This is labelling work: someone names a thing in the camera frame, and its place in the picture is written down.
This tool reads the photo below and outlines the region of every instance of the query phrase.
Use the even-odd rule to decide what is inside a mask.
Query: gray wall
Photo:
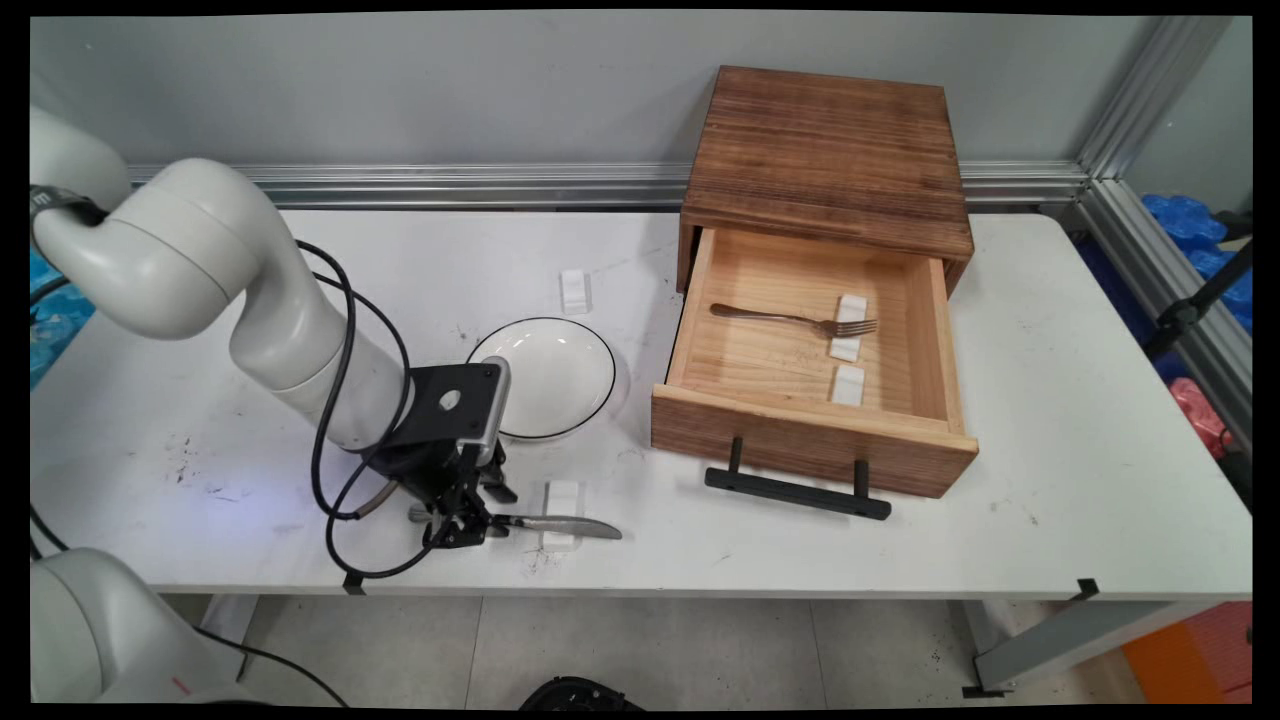
[[[1125,174],[1139,193],[1253,208],[1253,18],[1235,18]]]
[[[31,101],[132,163],[691,161],[716,68],[946,87],[961,160],[1073,159],[1151,18],[791,10],[36,18]]]

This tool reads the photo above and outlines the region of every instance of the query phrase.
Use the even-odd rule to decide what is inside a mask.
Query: fork
[[[755,310],[744,310],[741,307],[733,307],[731,305],[722,305],[719,302],[712,304],[712,315],[721,318],[755,318],[760,320],[791,320],[795,323],[806,323],[818,329],[822,334],[827,337],[858,337],[860,334],[876,332],[876,320],[856,320],[851,323],[837,323],[836,320],[813,320],[809,318],[801,318],[799,315],[782,315],[780,313],[758,313]]]

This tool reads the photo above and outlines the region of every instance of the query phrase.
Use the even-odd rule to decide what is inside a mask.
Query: wooden cabinet
[[[947,296],[973,255],[942,88],[721,68],[681,211],[685,309],[652,443],[815,478],[941,497],[978,454],[965,434]],[[860,406],[829,401],[841,360],[800,324],[713,302],[833,319],[863,337]]]
[[[701,228],[973,256],[941,87],[723,67],[680,213],[676,287]]]

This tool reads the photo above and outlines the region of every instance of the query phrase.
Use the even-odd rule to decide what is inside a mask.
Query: knife blade
[[[511,528],[564,533],[588,538],[622,539],[622,530],[608,523],[572,515],[494,515],[493,521]]]

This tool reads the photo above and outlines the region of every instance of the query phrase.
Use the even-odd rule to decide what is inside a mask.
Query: black cable
[[[69,282],[70,281],[67,279],[67,275],[61,275],[37,287],[36,291],[31,293],[31,307],[35,307],[36,304],[47,297],[49,293],[63,287],[64,284],[68,284]],[[58,550],[67,550],[67,543],[64,543],[61,538],[55,536],[54,532],[49,529],[49,525],[46,525],[45,521],[40,518],[40,512],[36,512],[36,505],[29,502],[28,505],[31,505],[31,521],[36,524],[36,529],[38,529],[46,538],[49,538],[49,542],[54,543],[54,547],[56,547]],[[31,555],[36,560],[44,557],[44,555],[40,552],[40,548],[36,547],[35,537],[31,538]]]
[[[36,506],[33,503],[31,505],[31,521],[36,524],[36,529],[38,529],[41,533],[45,534],[46,538],[49,538],[49,542],[54,543],[54,547],[61,551],[67,550],[67,543],[64,543],[61,538],[55,536],[54,532],[49,529],[49,525],[46,525],[45,521],[40,519],[40,514],[36,512]]]
[[[279,655],[274,655],[274,653],[266,652],[265,650],[257,650],[256,647],[250,647],[247,644],[241,644],[241,643],[237,643],[237,642],[232,642],[232,641],[229,641],[227,638],[220,638],[220,637],[210,633],[209,630],[206,630],[204,628],[198,628],[196,625],[192,625],[192,629],[195,629],[201,635],[205,635],[206,638],[209,638],[209,639],[211,639],[211,641],[214,641],[216,643],[221,643],[221,644],[224,644],[227,647],[234,647],[236,650],[238,650],[241,652],[247,652],[250,655],[257,655],[259,657],[265,657],[268,660],[274,660],[274,661],[279,662],[280,665],[284,665],[285,667],[291,667],[293,670],[297,670],[298,673],[302,673],[303,675],[306,675],[306,678],[308,680],[311,680],[312,683],[320,685],[320,689],[323,689],[324,692],[329,693],[329,697],[332,697],[334,700],[334,702],[337,702],[338,705],[340,705],[343,707],[351,707],[349,705],[347,705],[347,701],[342,700],[342,696],[339,696],[338,693],[333,692],[333,688],[330,688],[328,684],[325,684],[324,680],[321,680],[320,678],[316,678],[315,673],[312,673],[311,670],[307,670],[306,667],[298,665],[297,662],[293,662],[292,660],[285,660],[285,659],[280,657]]]
[[[362,295],[360,295],[351,287],[351,281],[347,279],[347,273],[342,269],[342,265],[339,265],[337,260],[334,260],[324,250],[320,250],[319,247],[308,242],[303,242],[301,240],[297,242],[298,247],[306,250],[307,252],[311,252],[316,258],[320,258],[321,260],[325,261],[325,264],[333,268],[334,274],[338,275],[338,281],[333,281],[324,275],[320,275],[319,273],[312,273],[312,274],[315,274],[317,281],[342,290],[343,296],[347,300],[347,329],[344,333],[344,345],[342,350],[342,356],[339,356],[338,359],[338,374],[334,378],[333,388],[329,391],[329,398],[325,402],[325,409],[320,415],[320,421],[316,424],[316,442],[312,446],[312,452],[311,452],[311,491],[316,498],[316,503],[325,512],[325,515],[328,515],[328,520],[325,521],[325,550],[329,551],[329,557],[334,561],[334,564],[351,575],[356,575],[361,579],[390,578],[393,575],[403,573],[404,570],[408,570],[413,565],[417,565],[419,562],[422,561],[424,557],[426,557],[429,552],[431,552],[431,550],[439,547],[440,542],[444,541],[445,533],[453,525],[452,515],[449,518],[445,518],[445,520],[440,524],[440,528],[436,530],[435,536],[431,537],[430,541],[424,542],[422,550],[416,552],[412,557],[410,557],[401,565],[389,568],[387,570],[362,570],[347,562],[338,552],[338,547],[334,543],[333,529],[337,520],[358,520],[361,518],[358,512],[342,512],[340,511],[342,501],[347,498],[347,493],[351,492],[351,488],[355,487],[356,480],[360,478],[360,474],[369,465],[367,457],[372,457],[379,450],[381,450],[383,445],[387,442],[387,438],[390,437],[392,432],[396,429],[396,425],[399,423],[401,414],[403,413],[404,405],[408,401],[408,388],[410,383],[412,382],[408,375],[410,370],[408,350],[404,347],[404,340],[401,337],[399,331],[396,329],[396,324],[392,323],[390,318],[388,318],[376,305],[370,302],[367,299],[365,299]],[[320,487],[320,452],[324,447],[324,437],[325,433],[328,432],[329,419],[333,415],[333,406],[337,404],[338,392],[342,389],[342,383],[343,380],[346,380],[347,377],[347,365],[349,364],[351,360],[351,347],[356,337],[356,310],[355,310],[356,300],[358,300],[361,304],[369,307],[369,310],[374,313],[374,315],[376,315],[378,319],[381,320],[383,324],[387,325],[387,329],[392,333],[392,337],[396,340],[396,346],[399,348],[401,363],[403,365],[403,372],[404,372],[404,380],[403,384],[401,386],[401,401],[399,406],[396,410],[396,416],[392,418],[392,421],[388,425],[387,430],[383,433],[383,437],[379,438],[376,443],[374,443],[370,451],[364,454],[365,459],[361,460],[356,470],[351,474],[349,478],[347,478],[347,482],[343,484],[342,491],[338,492],[338,497],[334,501],[333,506],[329,506],[324,498],[324,492]]]
[[[334,260],[333,258],[328,258],[328,261],[332,261],[333,265],[337,268],[337,260]],[[399,348],[401,364],[403,365],[403,369],[404,369],[404,379],[401,383],[401,400],[399,400],[399,405],[397,405],[397,407],[396,407],[396,416],[392,419],[390,427],[388,427],[387,432],[383,433],[383,437],[378,438],[378,442],[375,442],[374,446],[367,452],[364,454],[367,457],[372,457],[374,455],[378,454],[379,450],[383,448],[383,445],[387,443],[387,439],[392,437],[392,432],[396,429],[396,424],[399,421],[401,414],[404,411],[404,405],[408,402],[408,388],[410,388],[410,384],[412,383],[412,380],[408,377],[408,350],[404,347],[404,338],[401,337],[399,331],[397,331],[396,325],[392,324],[390,318],[388,318],[387,314],[384,314],[381,310],[379,310],[376,305],[374,305],[372,302],[370,302],[367,297],[365,297],[364,295],[360,295],[358,292],[356,292],[351,287],[351,283],[347,283],[346,286],[343,286],[342,283],[339,283],[337,281],[333,281],[330,278],[326,278],[326,277],[321,275],[320,273],[311,273],[311,274],[315,275],[315,278],[317,281],[320,281],[320,282],[323,282],[325,284],[337,287],[338,290],[343,291],[344,293],[346,292],[351,292],[352,297],[355,297],[361,304],[364,304],[365,307],[369,307],[369,310],[374,315],[376,315],[378,319],[381,320],[384,325],[387,325],[387,329],[390,331],[390,333],[392,333],[392,338],[396,340],[396,347]],[[339,275],[339,277],[346,278],[344,274]],[[355,322],[353,320],[348,323],[348,327],[351,328],[352,334],[355,334]],[[338,395],[335,391],[338,389],[338,387],[346,379],[347,379],[346,370],[342,369],[342,368],[339,368],[338,369],[338,375],[334,378],[334,389],[330,389],[330,393],[334,397],[337,397],[337,395]],[[328,432],[329,432],[329,420],[326,418],[321,416],[320,418],[320,424],[316,425],[316,434],[317,434],[317,437],[320,437],[323,439],[324,436]],[[312,447],[312,456],[315,456],[314,450],[315,448]],[[351,477],[347,480],[351,482],[351,483],[353,483],[355,479],[358,478],[360,474],[364,473],[365,468],[367,468],[367,466],[369,466],[369,460],[361,459],[360,465],[357,465],[356,469],[352,470]],[[317,489],[319,488],[319,479],[320,479],[320,475],[317,474],[317,470],[319,470],[319,466],[315,464],[315,461],[312,461],[312,466],[311,466],[311,471],[312,471],[312,477],[311,477],[312,488],[311,489],[312,489],[312,492],[320,492]],[[323,492],[321,492],[320,497],[321,497],[321,500],[324,498],[324,493]],[[330,518],[337,518],[338,520],[360,520],[367,512],[371,512],[372,510],[378,509],[378,506],[375,505],[367,512],[361,512],[361,510],[356,510],[355,512],[338,512],[337,506],[340,505],[340,503],[342,503],[342,501],[339,500],[338,502],[334,503],[334,507],[332,509],[333,511],[332,512],[326,512],[326,514]],[[324,505],[321,505],[320,509],[324,510],[325,509]]]
[[[59,275],[59,277],[56,277],[56,278],[46,282],[45,284],[37,287],[31,293],[31,306],[35,307],[36,304],[40,302],[41,300],[44,300],[49,293],[51,293],[55,290],[63,287],[64,284],[70,284],[70,282],[72,281],[67,279],[67,275]]]

